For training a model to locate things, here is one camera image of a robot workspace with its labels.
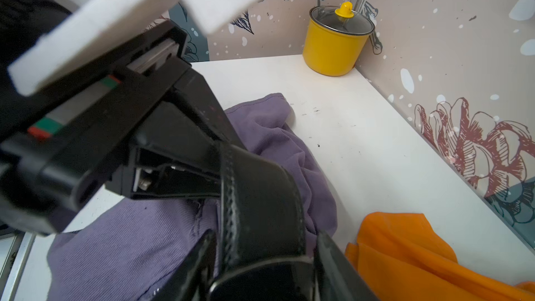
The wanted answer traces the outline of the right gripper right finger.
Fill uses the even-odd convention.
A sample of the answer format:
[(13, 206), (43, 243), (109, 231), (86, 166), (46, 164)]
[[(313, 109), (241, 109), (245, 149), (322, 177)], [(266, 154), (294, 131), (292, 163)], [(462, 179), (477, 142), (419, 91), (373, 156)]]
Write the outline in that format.
[(319, 300), (379, 300), (324, 231), (316, 238), (314, 269)]

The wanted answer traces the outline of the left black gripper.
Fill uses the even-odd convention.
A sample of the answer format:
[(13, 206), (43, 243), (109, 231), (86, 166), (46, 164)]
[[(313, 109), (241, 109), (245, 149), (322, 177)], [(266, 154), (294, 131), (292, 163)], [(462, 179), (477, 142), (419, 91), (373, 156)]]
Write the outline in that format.
[(99, 189), (133, 200), (221, 195), (220, 144), (241, 149), (205, 78), (167, 21), (2, 107), (1, 221), (62, 232)]

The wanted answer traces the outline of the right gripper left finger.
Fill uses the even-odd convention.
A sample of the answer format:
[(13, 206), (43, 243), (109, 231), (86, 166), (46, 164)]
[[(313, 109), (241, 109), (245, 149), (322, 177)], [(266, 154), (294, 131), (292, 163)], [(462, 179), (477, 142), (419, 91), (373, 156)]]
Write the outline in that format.
[(153, 300), (207, 300), (208, 283), (215, 269), (216, 245), (215, 232), (207, 230)]

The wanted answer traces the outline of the lavender purple trousers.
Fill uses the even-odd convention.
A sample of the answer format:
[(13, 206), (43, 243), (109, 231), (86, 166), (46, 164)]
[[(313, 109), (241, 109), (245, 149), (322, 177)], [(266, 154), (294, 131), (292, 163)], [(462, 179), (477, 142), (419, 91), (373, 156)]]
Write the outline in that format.
[[(337, 205), (305, 143), (287, 125), (281, 93), (241, 103), (226, 113), (246, 149), (284, 167), (305, 212), (307, 253), (319, 231), (337, 230)], [(151, 300), (202, 234), (219, 228), (216, 199), (123, 199), (89, 226), (55, 237), (47, 254), (49, 300)]]

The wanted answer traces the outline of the black leather belt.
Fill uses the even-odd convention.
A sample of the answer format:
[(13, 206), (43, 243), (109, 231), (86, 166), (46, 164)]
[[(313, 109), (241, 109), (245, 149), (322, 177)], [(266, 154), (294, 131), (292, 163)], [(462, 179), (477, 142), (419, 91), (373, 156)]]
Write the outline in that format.
[(219, 273), (209, 300), (313, 300), (299, 190), (280, 165), (221, 144)]

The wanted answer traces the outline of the orange trousers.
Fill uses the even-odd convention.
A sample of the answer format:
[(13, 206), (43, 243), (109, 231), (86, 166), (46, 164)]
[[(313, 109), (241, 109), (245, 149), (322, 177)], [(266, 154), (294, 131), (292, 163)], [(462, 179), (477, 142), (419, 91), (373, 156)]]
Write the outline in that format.
[(346, 258), (379, 300), (533, 300), (534, 283), (511, 286), (458, 263), (426, 217), (367, 215)]

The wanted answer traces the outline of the yellow pot with lid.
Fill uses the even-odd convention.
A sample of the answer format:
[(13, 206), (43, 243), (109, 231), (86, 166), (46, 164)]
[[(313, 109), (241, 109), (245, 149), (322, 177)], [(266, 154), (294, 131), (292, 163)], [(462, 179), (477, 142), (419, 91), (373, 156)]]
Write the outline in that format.
[(345, 1), (340, 6), (317, 6), (309, 11), (310, 22), (303, 58), (313, 71), (330, 77), (349, 73), (358, 60), (375, 25)]

